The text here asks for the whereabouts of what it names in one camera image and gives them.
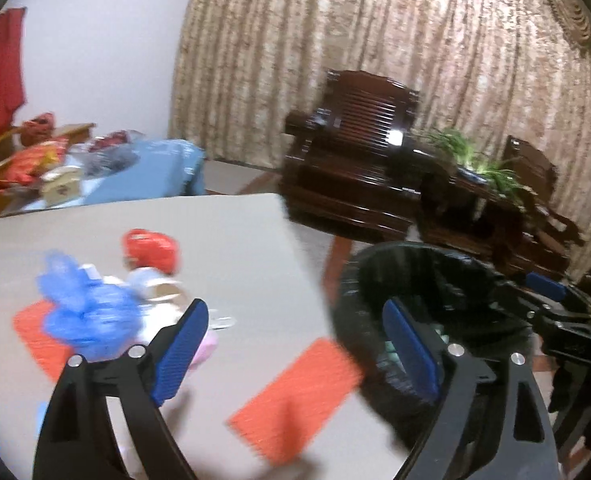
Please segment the blue plastic bag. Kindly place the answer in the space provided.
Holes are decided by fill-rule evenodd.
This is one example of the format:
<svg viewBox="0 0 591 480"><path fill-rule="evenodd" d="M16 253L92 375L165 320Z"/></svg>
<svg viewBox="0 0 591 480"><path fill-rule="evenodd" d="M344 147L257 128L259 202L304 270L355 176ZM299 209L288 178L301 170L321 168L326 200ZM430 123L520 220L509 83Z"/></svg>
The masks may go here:
<svg viewBox="0 0 591 480"><path fill-rule="evenodd" d="M120 356L142 328L139 299L128 285L63 252L46 256L38 289L53 305L44 316L44 332L87 361Z"/></svg>

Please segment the green potted plant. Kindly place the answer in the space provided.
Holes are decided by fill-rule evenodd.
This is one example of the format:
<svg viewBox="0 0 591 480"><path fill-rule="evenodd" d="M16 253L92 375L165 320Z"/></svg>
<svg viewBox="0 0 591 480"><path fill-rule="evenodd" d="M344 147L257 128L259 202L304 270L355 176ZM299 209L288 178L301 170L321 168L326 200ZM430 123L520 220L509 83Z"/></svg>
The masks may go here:
<svg viewBox="0 0 591 480"><path fill-rule="evenodd" d="M455 128L431 128L423 134L439 150L452 156L456 166L475 182L486 184L496 195L518 199L522 185L515 171L475 147L473 141Z"/></svg>

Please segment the grey table cloth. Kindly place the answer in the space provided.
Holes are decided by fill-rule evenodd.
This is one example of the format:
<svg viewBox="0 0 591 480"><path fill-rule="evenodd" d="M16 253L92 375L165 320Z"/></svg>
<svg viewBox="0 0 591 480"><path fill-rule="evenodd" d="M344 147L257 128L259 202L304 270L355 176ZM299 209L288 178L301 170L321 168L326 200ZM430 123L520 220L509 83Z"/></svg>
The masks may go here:
<svg viewBox="0 0 591 480"><path fill-rule="evenodd" d="M202 479L390 479L405 460L391 429L351 394L291 464L257 456L228 419L312 342L329 335L317 276L273 194L161 198L32 212L0 219L0 458L31 477L38 419L54 383L16 333L15 315L41 297L36 280L59 250L125 278L122 236L132 229L177 241L182 267L153 304L145 330L177 320L190 300L218 329L210 358L185 378L162 415Z"/></svg>

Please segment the blue cloth side table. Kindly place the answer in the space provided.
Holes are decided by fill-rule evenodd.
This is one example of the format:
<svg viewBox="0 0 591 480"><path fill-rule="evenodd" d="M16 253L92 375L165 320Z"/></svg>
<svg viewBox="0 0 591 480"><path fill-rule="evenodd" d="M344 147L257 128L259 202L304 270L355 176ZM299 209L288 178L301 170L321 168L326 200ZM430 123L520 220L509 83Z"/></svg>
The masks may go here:
<svg viewBox="0 0 591 480"><path fill-rule="evenodd" d="M99 164L100 157L90 156L83 162L69 154L64 166L47 174L54 177L77 177L79 192L56 204L55 208L99 205L129 200L149 200L174 196L201 196L204 184L204 151L185 140L141 140L131 144L128 152L117 146L108 160L123 166L109 171Z"/></svg>

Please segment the dark wooden side table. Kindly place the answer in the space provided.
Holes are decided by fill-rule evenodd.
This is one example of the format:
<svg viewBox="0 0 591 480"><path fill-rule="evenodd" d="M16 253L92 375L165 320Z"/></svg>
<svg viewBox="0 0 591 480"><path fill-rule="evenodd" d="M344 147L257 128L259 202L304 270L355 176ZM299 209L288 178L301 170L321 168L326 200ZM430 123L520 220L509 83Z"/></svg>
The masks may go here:
<svg viewBox="0 0 591 480"><path fill-rule="evenodd" d="M462 174L426 174L417 214L421 239L493 264L506 275L536 272L560 280L570 266L569 245L579 238L572 223L559 232L553 213L520 190L507 197Z"/></svg>

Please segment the glass fruit bowl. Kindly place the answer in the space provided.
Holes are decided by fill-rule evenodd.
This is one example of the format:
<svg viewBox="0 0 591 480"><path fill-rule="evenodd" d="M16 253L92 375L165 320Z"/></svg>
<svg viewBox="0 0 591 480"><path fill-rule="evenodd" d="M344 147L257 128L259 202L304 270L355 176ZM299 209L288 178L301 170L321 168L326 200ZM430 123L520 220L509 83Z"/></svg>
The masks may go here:
<svg viewBox="0 0 591 480"><path fill-rule="evenodd" d="M119 130L95 136L72 151L89 178L100 178L128 169L137 162L136 144L144 136L135 130Z"/></svg>

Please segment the red bag on cabinet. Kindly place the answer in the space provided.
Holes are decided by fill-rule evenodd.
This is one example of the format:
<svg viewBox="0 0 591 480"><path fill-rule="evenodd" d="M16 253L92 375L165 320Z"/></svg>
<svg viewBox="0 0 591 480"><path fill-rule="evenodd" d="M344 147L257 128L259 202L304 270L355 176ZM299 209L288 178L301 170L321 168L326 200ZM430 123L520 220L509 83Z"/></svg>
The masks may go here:
<svg viewBox="0 0 591 480"><path fill-rule="evenodd" d="M19 129L19 140L24 148L30 148L48 140L55 130L55 115L43 113L24 122Z"/></svg>

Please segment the red plastic bag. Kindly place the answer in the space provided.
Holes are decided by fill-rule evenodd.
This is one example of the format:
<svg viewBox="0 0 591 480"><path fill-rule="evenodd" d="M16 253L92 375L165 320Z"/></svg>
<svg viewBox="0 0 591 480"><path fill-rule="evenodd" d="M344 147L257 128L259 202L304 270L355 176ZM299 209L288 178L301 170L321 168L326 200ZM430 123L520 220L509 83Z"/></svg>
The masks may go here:
<svg viewBox="0 0 591 480"><path fill-rule="evenodd" d="M122 236L122 249L130 270L154 268L166 275L174 275L180 270L180 246L166 234L132 229Z"/></svg>

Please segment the red snack packets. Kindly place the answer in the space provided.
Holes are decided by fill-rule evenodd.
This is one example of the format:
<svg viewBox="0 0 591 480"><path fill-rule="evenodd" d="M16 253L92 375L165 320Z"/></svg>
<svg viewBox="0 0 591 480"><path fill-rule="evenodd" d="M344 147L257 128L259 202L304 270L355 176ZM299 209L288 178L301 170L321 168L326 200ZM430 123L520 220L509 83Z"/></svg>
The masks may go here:
<svg viewBox="0 0 591 480"><path fill-rule="evenodd" d="M47 171L62 165L68 146L69 141L65 136L57 136L16 153L0 179L0 190L14 186L30 188Z"/></svg>

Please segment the pink drawstring bag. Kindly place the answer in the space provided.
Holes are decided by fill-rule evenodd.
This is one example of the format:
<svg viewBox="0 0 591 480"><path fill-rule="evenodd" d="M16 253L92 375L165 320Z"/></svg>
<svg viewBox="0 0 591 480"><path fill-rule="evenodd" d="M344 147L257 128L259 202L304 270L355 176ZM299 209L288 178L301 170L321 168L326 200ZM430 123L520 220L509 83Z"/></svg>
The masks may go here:
<svg viewBox="0 0 591 480"><path fill-rule="evenodd" d="M192 358L192 362L190 362L189 368L196 370L197 367L212 356L216 348L218 348L218 335L216 335L214 330L207 330Z"/></svg>

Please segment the black lined trash bin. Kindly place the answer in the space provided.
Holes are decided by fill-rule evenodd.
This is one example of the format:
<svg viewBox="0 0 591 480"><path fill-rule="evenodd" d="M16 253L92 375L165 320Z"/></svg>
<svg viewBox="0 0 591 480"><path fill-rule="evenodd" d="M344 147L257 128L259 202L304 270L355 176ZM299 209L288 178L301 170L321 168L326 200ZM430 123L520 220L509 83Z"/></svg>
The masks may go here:
<svg viewBox="0 0 591 480"><path fill-rule="evenodd" d="M408 457L432 422L435 404L403 370L383 327L384 304L401 300L445 342L459 342L478 358L499 361L519 352L531 370L532 337L539 335L498 307L495 292L504 282L511 281L459 252L405 242L371 246L344 266L331 312L335 336L358 362L365 375L361 390L406 444Z"/></svg>

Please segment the beige patterned curtain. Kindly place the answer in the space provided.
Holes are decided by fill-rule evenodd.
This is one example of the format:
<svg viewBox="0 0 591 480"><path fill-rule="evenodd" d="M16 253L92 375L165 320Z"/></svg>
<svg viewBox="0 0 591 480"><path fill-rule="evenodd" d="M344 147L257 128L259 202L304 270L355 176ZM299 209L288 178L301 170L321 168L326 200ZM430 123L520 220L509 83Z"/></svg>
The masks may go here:
<svg viewBox="0 0 591 480"><path fill-rule="evenodd" d="M553 204L591 265L591 12L582 0L189 0L169 133L216 158L274 168L290 110L328 70L420 94L420 129L454 127L486 154L509 136L557 166Z"/></svg>

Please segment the beige tissue box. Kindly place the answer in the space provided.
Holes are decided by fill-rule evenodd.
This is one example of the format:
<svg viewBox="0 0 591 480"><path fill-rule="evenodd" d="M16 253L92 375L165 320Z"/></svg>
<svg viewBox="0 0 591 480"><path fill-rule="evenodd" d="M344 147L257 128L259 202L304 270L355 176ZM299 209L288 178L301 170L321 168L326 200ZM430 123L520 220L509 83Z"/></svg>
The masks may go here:
<svg viewBox="0 0 591 480"><path fill-rule="evenodd" d="M76 166L59 166L41 176L40 195L47 207L55 207L82 196L84 171Z"/></svg>

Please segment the orange foam net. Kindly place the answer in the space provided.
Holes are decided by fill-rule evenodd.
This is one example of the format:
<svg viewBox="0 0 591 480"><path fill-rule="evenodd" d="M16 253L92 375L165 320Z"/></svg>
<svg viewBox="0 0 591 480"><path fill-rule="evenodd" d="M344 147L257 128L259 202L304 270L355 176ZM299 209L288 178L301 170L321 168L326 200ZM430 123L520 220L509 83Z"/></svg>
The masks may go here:
<svg viewBox="0 0 591 480"><path fill-rule="evenodd" d="M340 344L316 339L227 425L273 466L296 458L363 381Z"/></svg>
<svg viewBox="0 0 591 480"><path fill-rule="evenodd" d="M43 330L46 315L53 308L47 300L34 302L14 316L12 326L38 367L52 382L58 382L72 349Z"/></svg>

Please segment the orange foam net front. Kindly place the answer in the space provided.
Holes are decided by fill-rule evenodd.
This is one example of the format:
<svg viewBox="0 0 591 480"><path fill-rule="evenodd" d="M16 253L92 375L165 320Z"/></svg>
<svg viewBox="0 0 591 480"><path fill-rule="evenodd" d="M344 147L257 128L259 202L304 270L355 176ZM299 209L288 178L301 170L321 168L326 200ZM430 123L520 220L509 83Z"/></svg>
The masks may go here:
<svg viewBox="0 0 591 480"><path fill-rule="evenodd" d="M363 381L340 344L316 339L227 425L273 466L296 458Z"/></svg>

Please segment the orange foam net back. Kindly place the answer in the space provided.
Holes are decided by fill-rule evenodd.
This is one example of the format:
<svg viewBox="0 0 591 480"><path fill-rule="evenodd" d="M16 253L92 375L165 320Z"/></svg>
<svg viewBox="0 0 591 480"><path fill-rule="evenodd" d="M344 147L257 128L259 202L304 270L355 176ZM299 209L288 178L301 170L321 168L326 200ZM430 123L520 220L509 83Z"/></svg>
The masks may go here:
<svg viewBox="0 0 591 480"><path fill-rule="evenodd" d="M34 302L14 316L12 326L38 367L52 382L58 382L72 349L43 330L46 315L53 308L47 300Z"/></svg>

